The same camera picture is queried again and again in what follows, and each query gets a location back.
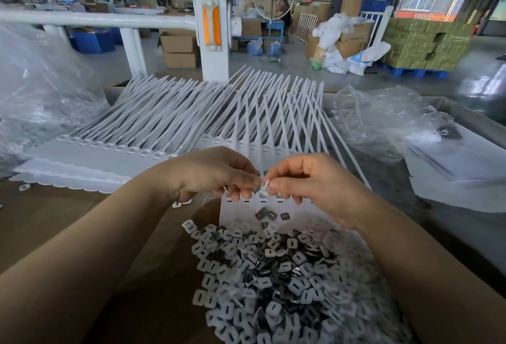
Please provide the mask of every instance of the stack of green boxes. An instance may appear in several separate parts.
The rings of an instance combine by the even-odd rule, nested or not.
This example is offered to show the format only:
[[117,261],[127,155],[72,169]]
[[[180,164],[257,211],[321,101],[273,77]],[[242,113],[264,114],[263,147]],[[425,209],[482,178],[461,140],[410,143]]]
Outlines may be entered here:
[[452,71],[466,54],[472,25],[392,18],[383,40],[392,48],[382,61],[396,68]]

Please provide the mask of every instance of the orange reflector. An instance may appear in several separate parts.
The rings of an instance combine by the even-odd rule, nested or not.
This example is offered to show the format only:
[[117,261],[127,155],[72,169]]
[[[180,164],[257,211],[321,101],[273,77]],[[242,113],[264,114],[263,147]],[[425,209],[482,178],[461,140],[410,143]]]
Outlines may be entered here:
[[206,45],[209,44],[209,28],[207,24],[207,11],[206,7],[202,5],[202,16],[204,20],[204,37],[206,38]]
[[218,7],[215,7],[212,10],[212,29],[214,30],[215,35],[215,43],[218,46],[221,46],[221,39],[220,39],[220,12],[218,10]]

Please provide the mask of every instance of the blue workbench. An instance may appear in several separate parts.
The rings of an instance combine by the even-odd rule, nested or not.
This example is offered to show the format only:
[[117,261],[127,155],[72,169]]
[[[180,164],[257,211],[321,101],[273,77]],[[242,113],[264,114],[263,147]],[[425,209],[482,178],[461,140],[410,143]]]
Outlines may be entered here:
[[[269,19],[265,19],[265,18],[261,18],[261,19],[246,19],[246,18],[243,18],[242,20],[243,21],[258,20],[261,23],[265,23],[267,29],[269,29]],[[280,31],[279,36],[273,36],[271,34],[271,40],[277,40],[282,45],[283,44],[284,21],[282,21],[281,19],[273,20],[272,21],[272,25],[271,25],[271,30],[279,30]],[[237,40],[257,40],[258,38],[262,38],[262,41],[263,40],[268,40],[269,39],[269,35],[263,35],[263,36],[234,36],[234,39],[237,39]]]

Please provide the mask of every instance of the gray floor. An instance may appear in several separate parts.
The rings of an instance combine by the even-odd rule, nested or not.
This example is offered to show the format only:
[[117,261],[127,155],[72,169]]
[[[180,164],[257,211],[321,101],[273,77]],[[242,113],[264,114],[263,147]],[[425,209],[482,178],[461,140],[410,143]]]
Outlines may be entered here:
[[[161,49],[157,49],[157,33],[142,40],[149,73],[166,69]],[[338,75],[326,70],[313,71],[304,56],[305,43],[290,35],[290,43],[283,44],[281,63],[262,63],[257,57],[246,53],[245,47],[232,53],[231,71],[243,65],[275,73],[291,74],[323,81],[326,89],[344,88],[352,85],[359,90],[375,90],[395,85],[404,85],[421,95],[446,96],[475,111],[483,113],[502,124],[506,124],[506,64],[496,60],[506,53],[506,38],[475,37],[469,53],[461,60],[448,79],[424,77],[394,78],[389,72],[373,68],[364,76],[351,73]],[[103,76],[104,82],[113,85],[130,78],[127,57],[122,46],[113,53],[87,56],[92,65]]]

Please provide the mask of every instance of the person's left hand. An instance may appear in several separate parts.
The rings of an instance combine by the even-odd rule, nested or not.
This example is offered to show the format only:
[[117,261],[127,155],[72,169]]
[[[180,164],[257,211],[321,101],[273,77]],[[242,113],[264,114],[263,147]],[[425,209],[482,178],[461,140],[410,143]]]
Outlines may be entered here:
[[180,203],[198,192],[222,195],[224,186],[232,200],[239,200],[240,195],[249,199],[251,188],[261,184],[251,162],[227,147],[190,152],[157,164],[146,174]]

